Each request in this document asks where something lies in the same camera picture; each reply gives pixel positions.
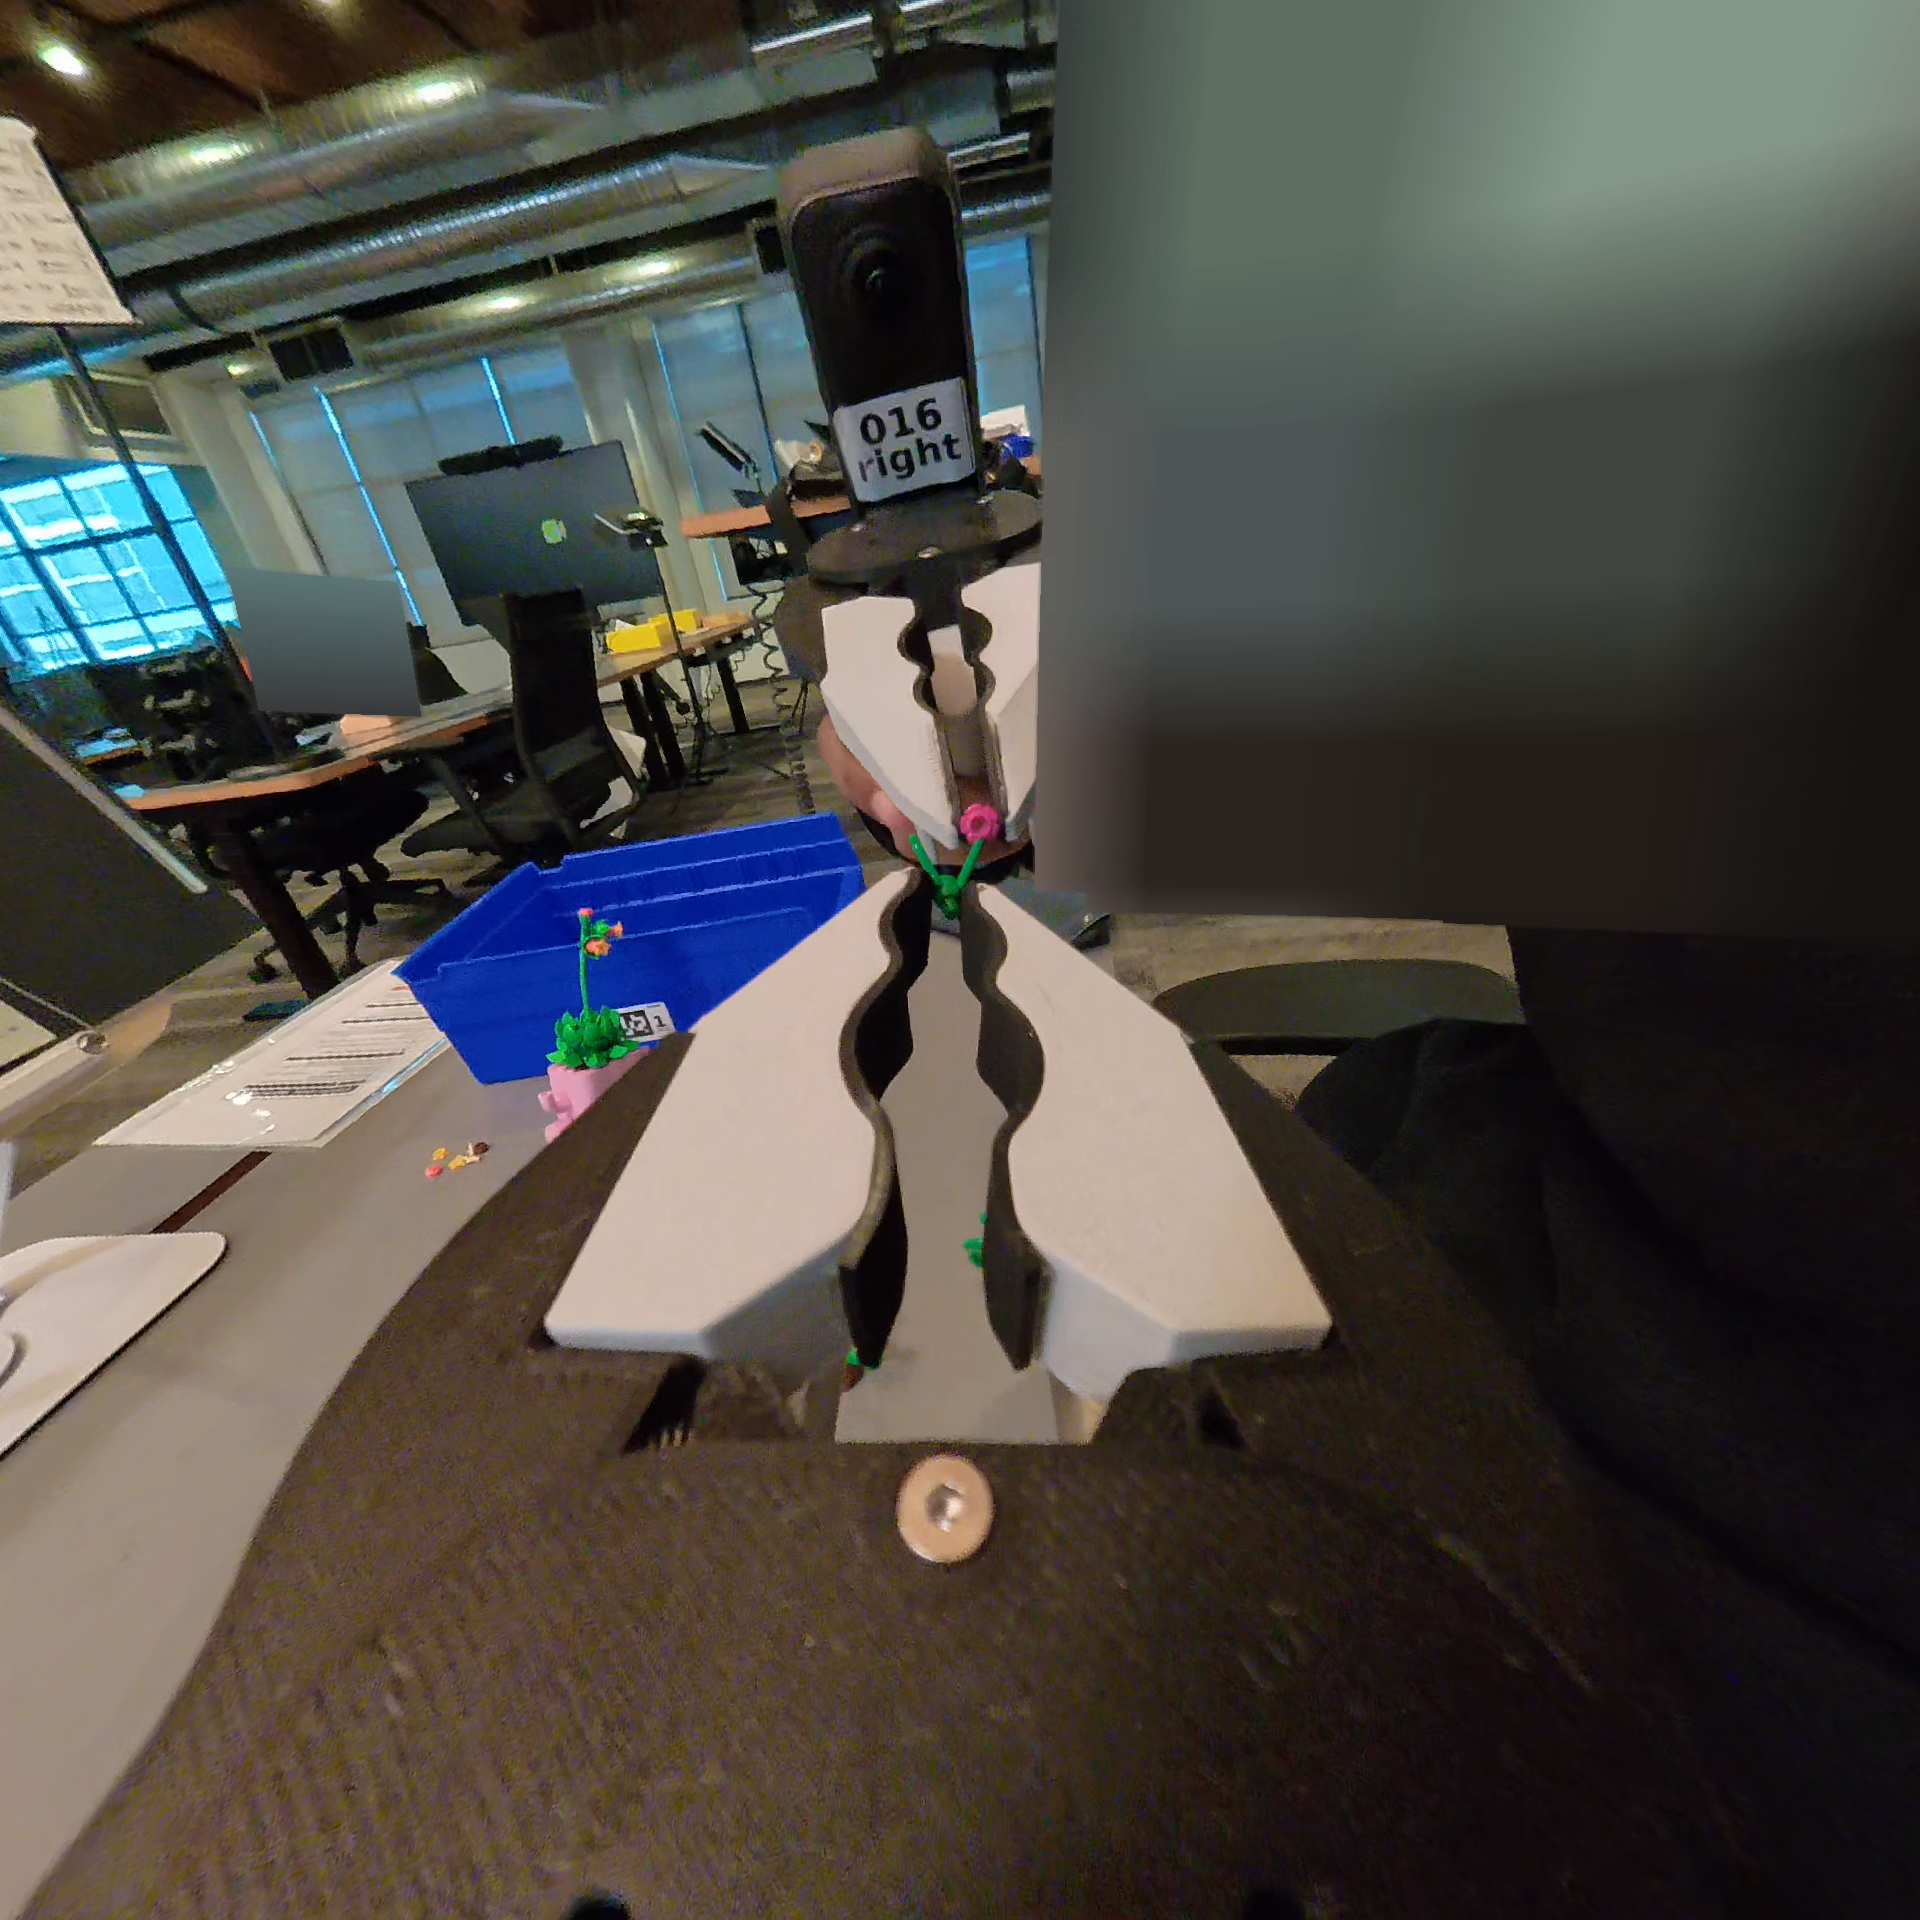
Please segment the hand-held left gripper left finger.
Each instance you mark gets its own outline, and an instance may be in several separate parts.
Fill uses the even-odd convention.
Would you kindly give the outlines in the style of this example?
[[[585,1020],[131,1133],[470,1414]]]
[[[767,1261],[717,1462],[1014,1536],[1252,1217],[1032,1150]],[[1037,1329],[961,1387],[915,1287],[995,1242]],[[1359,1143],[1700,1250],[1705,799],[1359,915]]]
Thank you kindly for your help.
[[[896,872],[664,1050],[658,1101],[544,1317],[563,1348],[877,1365],[905,1220],[882,1096],[931,888]]]

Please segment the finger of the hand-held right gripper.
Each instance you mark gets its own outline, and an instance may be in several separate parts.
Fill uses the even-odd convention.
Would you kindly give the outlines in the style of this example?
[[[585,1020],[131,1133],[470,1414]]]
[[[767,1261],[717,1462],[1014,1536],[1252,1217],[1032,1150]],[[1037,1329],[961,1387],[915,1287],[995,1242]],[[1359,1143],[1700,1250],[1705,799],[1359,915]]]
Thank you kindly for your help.
[[[862,594],[823,614],[821,699],[834,732],[913,825],[929,853],[959,848],[923,699],[925,671],[903,649],[915,621],[910,598]]]
[[[1039,762],[1043,571],[1001,567],[958,589],[925,632],[925,699],[949,813],[995,813],[1001,841],[1030,838]]]

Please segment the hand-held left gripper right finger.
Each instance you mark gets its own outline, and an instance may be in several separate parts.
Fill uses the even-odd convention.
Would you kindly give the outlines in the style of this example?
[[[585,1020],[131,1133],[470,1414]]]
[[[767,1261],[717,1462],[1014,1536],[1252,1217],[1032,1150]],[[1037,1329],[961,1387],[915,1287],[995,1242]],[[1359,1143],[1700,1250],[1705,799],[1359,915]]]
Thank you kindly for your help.
[[[1016,1371],[1084,1401],[1332,1315],[1185,1036],[994,888],[961,900],[975,1071],[1001,1105],[980,1271]]]

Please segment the person's right hand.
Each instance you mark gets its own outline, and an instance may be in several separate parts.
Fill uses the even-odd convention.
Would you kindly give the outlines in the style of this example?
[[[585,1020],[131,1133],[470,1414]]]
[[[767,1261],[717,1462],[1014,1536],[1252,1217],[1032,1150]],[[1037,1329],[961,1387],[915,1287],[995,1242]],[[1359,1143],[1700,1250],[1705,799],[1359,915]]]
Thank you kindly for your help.
[[[913,859],[913,825],[883,792],[874,775],[847,751],[834,729],[831,716],[821,716],[816,734],[818,755],[827,768],[839,799],[865,823],[868,832],[887,853],[910,866]],[[997,884],[1016,875],[1037,869],[1034,846],[1028,841],[989,841],[981,845],[971,878],[980,884]]]

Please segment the desk with yellow box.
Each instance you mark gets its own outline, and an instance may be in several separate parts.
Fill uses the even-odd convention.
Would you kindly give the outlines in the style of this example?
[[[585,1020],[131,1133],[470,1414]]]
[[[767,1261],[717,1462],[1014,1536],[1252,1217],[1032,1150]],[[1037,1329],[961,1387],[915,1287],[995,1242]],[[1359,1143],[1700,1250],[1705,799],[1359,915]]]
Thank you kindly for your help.
[[[700,636],[679,653],[610,655],[599,638],[596,685],[625,718],[649,792],[705,782],[721,757],[756,737],[735,659],[759,638],[759,626],[746,616],[703,621]]]

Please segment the pink toy flower pot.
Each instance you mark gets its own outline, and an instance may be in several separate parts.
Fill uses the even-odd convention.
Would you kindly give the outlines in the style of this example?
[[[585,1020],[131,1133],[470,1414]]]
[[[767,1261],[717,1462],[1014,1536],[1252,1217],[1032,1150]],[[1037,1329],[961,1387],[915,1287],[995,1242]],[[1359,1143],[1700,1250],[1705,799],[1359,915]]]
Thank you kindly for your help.
[[[540,1092],[545,1144],[566,1135],[637,1058],[676,1032],[662,1005],[646,1002],[623,1012],[594,1001],[590,969],[610,959],[621,939],[621,923],[587,906],[577,908],[577,1007],[555,1018],[545,1054],[545,1084]]]

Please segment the wooden edged standing desk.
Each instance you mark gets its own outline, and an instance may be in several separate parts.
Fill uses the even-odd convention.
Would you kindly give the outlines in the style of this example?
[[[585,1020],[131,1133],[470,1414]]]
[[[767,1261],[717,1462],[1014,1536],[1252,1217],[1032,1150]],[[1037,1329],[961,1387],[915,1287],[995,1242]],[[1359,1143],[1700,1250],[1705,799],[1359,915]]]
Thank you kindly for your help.
[[[715,677],[729,720],[731,731],[721,734],[725,755],[783,781],[800,813],[814,811],[805,744],[820,713],[816,682],[796,649],[780,638],[774,612],[790,583],[803,578],[810,548],[851,516],[854,502],[843,493],[794,494],[790,483],[780,481],[769,497],[682,523],[687,540],[717,545],[731,555],[734,583],[749,601],[743,634],[705,638],[698,651],[698,662]],[[734,673],[735,655],[752,651],[780,666],[769,682],[772,720],[761,726],[749,720]]]

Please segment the blue plastic bin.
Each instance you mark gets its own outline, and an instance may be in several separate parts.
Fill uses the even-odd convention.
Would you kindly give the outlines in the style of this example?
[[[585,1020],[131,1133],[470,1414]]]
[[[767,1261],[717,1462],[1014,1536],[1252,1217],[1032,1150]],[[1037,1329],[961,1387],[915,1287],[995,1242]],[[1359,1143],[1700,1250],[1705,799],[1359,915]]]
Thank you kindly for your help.
[[[862,888],[827,815],[612,845],[517,866],[396,975],[475,1083],[540,1081],[583,1001],[642,1043],[684,1032]]]

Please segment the large black monitor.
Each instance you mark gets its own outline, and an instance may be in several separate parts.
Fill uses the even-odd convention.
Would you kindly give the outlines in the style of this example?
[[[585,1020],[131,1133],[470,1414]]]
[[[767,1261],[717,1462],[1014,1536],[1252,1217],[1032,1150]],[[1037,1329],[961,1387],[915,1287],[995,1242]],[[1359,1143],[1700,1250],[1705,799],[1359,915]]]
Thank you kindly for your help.
[[[403,493],[446,594],[463,612],[507,594],[563,590],[580,590],[592,612],[665,598],[658,553],[599,524],[639,504],[617,442],[412,479]]]

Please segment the laminated printed paper sheet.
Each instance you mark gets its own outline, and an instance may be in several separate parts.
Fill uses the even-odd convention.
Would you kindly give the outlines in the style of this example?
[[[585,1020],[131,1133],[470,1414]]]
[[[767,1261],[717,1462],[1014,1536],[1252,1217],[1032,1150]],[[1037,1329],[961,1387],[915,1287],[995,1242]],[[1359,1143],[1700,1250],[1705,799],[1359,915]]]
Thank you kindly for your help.
[[[447,1048],[396,962],[365,969],[97,1137],[97,1146],[318,1148]]]

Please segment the person's black sweater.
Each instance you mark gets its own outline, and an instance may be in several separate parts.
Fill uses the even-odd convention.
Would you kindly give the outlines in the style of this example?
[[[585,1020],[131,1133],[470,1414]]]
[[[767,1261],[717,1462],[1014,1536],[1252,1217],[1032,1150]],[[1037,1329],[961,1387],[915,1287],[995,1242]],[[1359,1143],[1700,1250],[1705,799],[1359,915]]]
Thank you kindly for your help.
[[[1916,951],[1507,947],[1521,1025],[1359,1043],[1299,1120],[1643,1513],[1916,1673]]]

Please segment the wooden edged office desk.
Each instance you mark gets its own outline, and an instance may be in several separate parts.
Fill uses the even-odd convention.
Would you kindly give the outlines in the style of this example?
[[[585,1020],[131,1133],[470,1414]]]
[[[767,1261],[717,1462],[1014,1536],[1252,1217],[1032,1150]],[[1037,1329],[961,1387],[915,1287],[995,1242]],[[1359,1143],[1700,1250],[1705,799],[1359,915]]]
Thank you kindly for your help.
[[[511,699],[502,688],[475,693],[431,704],[420,718],[375,722],[368,734],[348,738],[339,744],[327,744],[291,761],[263,762],[217,781],[144,787],[140,790],[128,790],[123,799],[129,811],[145,825],[163,832],[179,830],[184,838],[184,827],[188,823],[208,827],[211,819],[235,813],[249,802],[295,796],[304,790],[321,789],[372,771],[403,777],[425,794],[427,804],[431,796],[455,802],[450,792],[452,785],[461,785],[472,794],[472,787],[463,779],[466,768],[460,762],[461,751],[472,742],[489,747],[493,737],[507,725],[509,706]],[[277,900],[291,900],[299,915],[321,906],[333,893],[331,880],[307,884],[304,876],[291,878],[285,886],[247,876],[247,888],[244,893],[217,878],[215,882],[237,893],[247,905],[249,900],[257,900],[262,906],[273,906]],[[256,906],[249,906],[256,919],[262,921]],[[260,925],[276,951],[273,932],[268,925]],[[310,996],[290,973],[279,952],[277,959],[288,978],[307,1001],[321,999],[341,983],[339,977],[331,988]]]

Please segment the white monitor stand base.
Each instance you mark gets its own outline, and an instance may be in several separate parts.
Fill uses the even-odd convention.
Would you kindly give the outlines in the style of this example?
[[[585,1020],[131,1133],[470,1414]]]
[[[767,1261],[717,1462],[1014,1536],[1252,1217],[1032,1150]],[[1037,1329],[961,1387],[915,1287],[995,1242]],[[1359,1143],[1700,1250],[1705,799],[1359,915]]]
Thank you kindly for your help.
[[[1,1453],[50,1420],[223,1261],[217,1232],[55,1236],[1,1261]]]

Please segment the dark grey panel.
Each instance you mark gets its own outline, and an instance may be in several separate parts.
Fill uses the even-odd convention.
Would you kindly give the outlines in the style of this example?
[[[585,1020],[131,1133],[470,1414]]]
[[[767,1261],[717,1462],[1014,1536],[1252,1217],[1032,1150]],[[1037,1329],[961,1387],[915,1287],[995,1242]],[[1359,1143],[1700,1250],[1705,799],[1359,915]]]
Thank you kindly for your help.
[[[55,1041],[101,1028],[260,931],[131,811],[1,713],[4,1008]]]

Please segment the hanging printed paper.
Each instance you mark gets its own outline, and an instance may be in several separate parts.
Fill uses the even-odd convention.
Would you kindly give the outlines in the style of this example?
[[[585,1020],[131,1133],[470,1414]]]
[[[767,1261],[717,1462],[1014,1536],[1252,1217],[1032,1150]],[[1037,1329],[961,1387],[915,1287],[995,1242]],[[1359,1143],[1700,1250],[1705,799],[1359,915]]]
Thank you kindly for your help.
[[[35,132],[7,115],[1,118],[1,324],[133,324]]]

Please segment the silver ventilation duct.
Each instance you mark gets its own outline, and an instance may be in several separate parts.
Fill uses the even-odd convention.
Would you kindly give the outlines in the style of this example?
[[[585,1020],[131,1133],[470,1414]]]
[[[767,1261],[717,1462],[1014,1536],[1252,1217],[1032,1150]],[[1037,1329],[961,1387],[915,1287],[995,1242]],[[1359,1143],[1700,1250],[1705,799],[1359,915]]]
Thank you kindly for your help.
[[[882,67],[843,54],[701,78],[425,77],[284,138],[133,156],[78,200],[145,354],[276,330],[772,199],[797,148],[892,124],[994,166],[1052,106],[1035,56]]]

